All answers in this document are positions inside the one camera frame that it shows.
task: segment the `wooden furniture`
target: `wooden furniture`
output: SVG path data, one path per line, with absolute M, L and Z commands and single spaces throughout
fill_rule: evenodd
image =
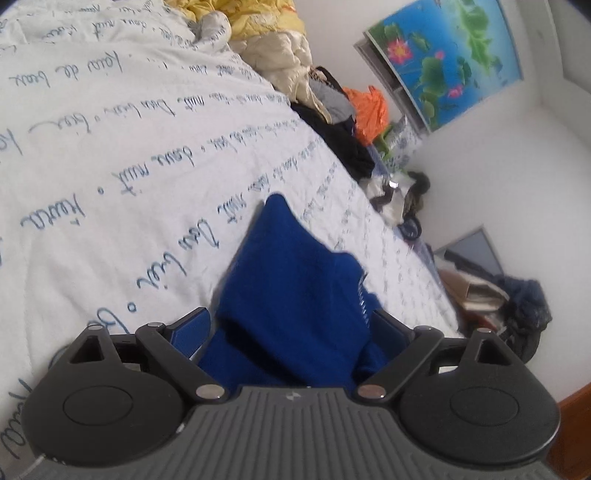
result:
M 558 439 L 548 463 L 566 480 L 591 476 L 591 384 L 560 403 Z

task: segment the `bed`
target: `bed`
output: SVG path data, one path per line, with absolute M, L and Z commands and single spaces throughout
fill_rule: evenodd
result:
M 457 336 L 428 269 L 214 12 L 158 0 L 19 1 L 0 20 L 0 480 L 33 457 L 30 389 L 89 322 L 215 312 L 273 192 L 411 327 Z

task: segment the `wall picture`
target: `wall picture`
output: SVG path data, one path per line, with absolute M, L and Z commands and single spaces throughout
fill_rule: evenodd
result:
M 522 78 L 497 0 L 418 0 L 366 34 L 431 131 Z

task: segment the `gray cloth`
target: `gray cloth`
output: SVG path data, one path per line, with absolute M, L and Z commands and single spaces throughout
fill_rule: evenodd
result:
M 313 79 L 310 79 L 310 88 L 312 88 L 312 92 L 314 92 L 318 100 L 329 111 L 334 124 L 339 124 L 350 117 L 355 117 L 355 107 L 351 105 L 349 99 L 342 93 Z

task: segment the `blue cloth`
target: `blue cloth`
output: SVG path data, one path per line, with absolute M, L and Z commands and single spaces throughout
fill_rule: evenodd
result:
M 220 328 L 199 366 L 224 387 L 345 387 L 387 362 L 371 341 L 380 308 L 353 256 L 329 251 L 271 195 L 223 288 Z

